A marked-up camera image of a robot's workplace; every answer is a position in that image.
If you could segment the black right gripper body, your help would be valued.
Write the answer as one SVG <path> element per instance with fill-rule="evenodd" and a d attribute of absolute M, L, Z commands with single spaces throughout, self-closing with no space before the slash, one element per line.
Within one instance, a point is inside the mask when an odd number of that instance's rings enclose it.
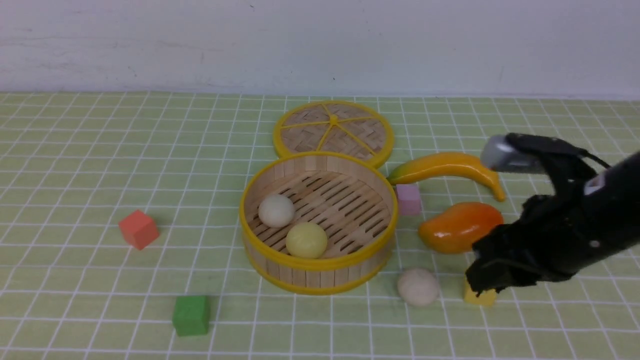
<path fill-rule="evenodd" d="M 578 203 L 585 195 L 583 186 L 597 176 L 587 159 L 610 168 L 589 151 L 582 158 L 542 158 L 555 193 L 531 196 L 519 219 L 496 226 L 472 245 L 475 259 L 465 276 L 474 292 L 563 282 L 585 266 L 589 242 L 578 235 L 586 229 Z"/>

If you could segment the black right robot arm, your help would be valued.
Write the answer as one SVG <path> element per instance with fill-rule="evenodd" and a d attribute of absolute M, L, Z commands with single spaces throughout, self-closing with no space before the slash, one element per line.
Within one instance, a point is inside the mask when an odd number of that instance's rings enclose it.
<path fill-rule="evenodd" d="M 531 196 L 519 219 L 473 246 L 465 272 L 476 294 L 571 280 L 639 243 L 639 155 L 596 173 L 578 155 L 528 149 L 555 193 Z"/>

